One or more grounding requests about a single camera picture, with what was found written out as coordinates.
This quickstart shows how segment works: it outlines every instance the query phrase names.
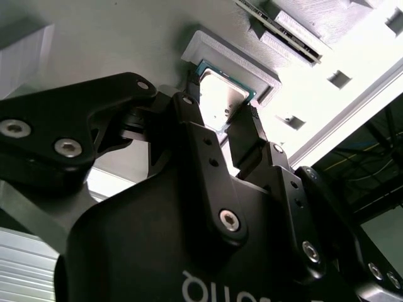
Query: metal plate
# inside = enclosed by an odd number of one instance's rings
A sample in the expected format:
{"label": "metal plate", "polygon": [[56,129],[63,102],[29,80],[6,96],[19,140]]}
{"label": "metal plate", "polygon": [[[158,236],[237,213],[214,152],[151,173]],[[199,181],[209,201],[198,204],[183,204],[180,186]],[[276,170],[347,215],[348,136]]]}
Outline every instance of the metal plate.
{"label": "metal plate", "polygon": [[200,111],[205,124],[220,131],[249,93],[207,68],[200,81]]}

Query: cable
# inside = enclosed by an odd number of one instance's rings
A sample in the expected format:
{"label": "cable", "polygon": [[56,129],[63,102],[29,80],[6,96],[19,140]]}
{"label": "cable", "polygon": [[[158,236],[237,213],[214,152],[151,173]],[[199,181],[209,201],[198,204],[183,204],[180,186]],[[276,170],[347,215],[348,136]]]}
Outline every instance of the cable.
{"label": "cable", "polygon": [[[399,132],[399,133],[396,134],[396,135],[401,135],[401,134],[403,134],[403,131]],[[371,150],[371,149],[373,149],[373,148],[375,148],[375,147],[377,147],[377,146],[379,146],[379,143],[376,143],[376,144],[374,144],[374,145],[372,145],[372,146],[370,146],[370,147],[368,147],[368,148],[366,148],[366,149],[364,149],[364,150],[362,150],[362,151],[369,151],[369,150]],[[357,154],[350,155],[348,158],[349,158],[349,159],[352,159],[354,156],[357,156]],[[331,166],[325,168],[323,171],[325,172],[325,171],[327,171],[327,170],[330,170],[330,169],[332,169],[333,167],[335,167],[335,166],[337,166],[337,165],[339,165],[339,164],[342,164],[343,162],[346,162],[346,161],[347,161],[347,159],[340,160],[339,162],[336,162],[335,164],[333,164],[333,165],[331,165]]]}
{"label": "cable", "polygon": [[361,177],[361,178],[356,178],[356,179],[347,179],[347,181],[362,181],[362,180],[364,180],[364,179],[371,178],[371,177],[377,175],[378,173],[381,173],[383,170],[385,170],[385,168],[386,168],[391,162],[393,162],[393,159],[391,159],[390,161],[388,161],[388,162],[386,163],[386,165],[384,165],[381,169],[379,169],[377,172],[375,172],[375,173],[373,173],[373,174],[371,174],[371,175],[364,176],[364,177]]}
{"label": "cable", "polygon": [[[376,146],[379,146],[379,143],[376,143],[373,146],[364,149],[363,151],[369,151],[369,150],[375,148]],[[349,157],[346,157],[346,159],[340,160],[339,162],[336,162],[335,164],[331,165],[330,167],[327,167],[326,169],[324,169],[324,171],[330,170],[333,167],[335,167],[339,164],[342,164],[343,162],[346,162],[347,160],[352,159],[353,157],[356,157],[356,156],[357,156],[357,154],[350,155]]]}
{"label": "cable", "polygon": [[334,153],[334,154],[337,154],[338,156],[344,157],[346,160],[352,162],[356,167],[360,167],[360,169],[362,171],[366,172],[370,177],[374,178],[374,180],[379,182],[379,184],[382,184],[382,181],[380,181],[379,178],[377,178],[376,176],[372,175],[372,173],[370,171],[368,171],[366,168],[364,168],[362,165],[360,165],[360,163],[351,160],[350,157],[347,157],[344,154],[341,154],[339,152],[335,152],[335,151],[331,151],[331,152]]}

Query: aluminum profile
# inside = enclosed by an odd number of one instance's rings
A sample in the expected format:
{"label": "aluminum profile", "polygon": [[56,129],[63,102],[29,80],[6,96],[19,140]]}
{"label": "aluminum profile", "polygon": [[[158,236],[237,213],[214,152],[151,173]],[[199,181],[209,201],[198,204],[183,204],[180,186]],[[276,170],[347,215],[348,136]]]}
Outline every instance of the aluminum profile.
{"label": "aluminum profile", "polygon": [[54,301],[58,256],[36,236],[0,228],[0,301]]}

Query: bolt head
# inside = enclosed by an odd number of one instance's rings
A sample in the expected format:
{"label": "bolt head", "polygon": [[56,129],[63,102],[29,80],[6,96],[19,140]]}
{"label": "bolt head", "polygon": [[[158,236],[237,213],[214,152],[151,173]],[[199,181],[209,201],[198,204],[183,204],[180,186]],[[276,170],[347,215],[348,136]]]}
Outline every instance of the bolt head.
{"label": "bolt head", "polygon": [[383,280],[382,273],[379,271],[374,263],[369,263],[368,268],[375,278],[377,278],[379,281]]}
{"label": "bolt head", "polygon": [[388,276],[389,280],[393,283],[393,285],[394,285],[397,289],[402,288],[402,286],[400,285],[399,280],[397,280],[397,278],[395,277],[395,275],[393,275],[393,273],[388,272],[388,273],[387,273],[387,276]]}
{"label": "bolt head", "polygon": [[0,133],[5,137],[23,138],[31,134],[31,127],[20,120],[4,120],[0,122]]}
{"label": "bolt head", "polygon": [[311,262],[318,263],[320,261],[319,253],[309,241],[302,242],[302,250]]}
{"label": "bolt head", "polygon": [[278,152],[278,153],[284,153],[283,148],[281,148],[279,145],[274,144],[273,148]]}
{"label": "bolt head", "polygon": [[228,210],[223,210],[220,213],[220,220],[222,224],[227,228],[230,232],[236,232],[239,229],[239,220],[236,215]]}
{"label": "bolt head", "polygon": [[64,157],[73,158],[82,153],[81,145],[70,138],[62,138],[55,143],[55,150]]}

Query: yellow cable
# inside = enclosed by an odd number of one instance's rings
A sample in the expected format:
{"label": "yellow cable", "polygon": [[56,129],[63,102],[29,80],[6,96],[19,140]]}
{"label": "yellow cable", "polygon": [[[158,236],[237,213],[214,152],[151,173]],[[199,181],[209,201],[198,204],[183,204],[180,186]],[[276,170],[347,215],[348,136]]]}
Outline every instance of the yellow cable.
{"label": "yellow cable", "polygon": [[[374,145],[372,145],[372,146],[370,146],[370,147],[364,149],[363,151],[369,151],[369,150],[375,148],[376,146],[379,146],[379,143],[376,143],[376,144],[374,144]],[[352,159],[354,156],[357,156],[357,154],[350,155],[350,156],[348,157],[348,159]],[[330,169],[332,169],[333,167],[335,167],[335,166],[337,166],[337,165],[339,165],[339,164],[342,164],[343,162],[346,162],[346,161],[347,161],[347,159],[342,159],[342,160],[340,160],[339,162],[336,162],[335,164],[331,165],[330,167],[327,167],[326,169],[324,169],[324,171],[330,170]]]}

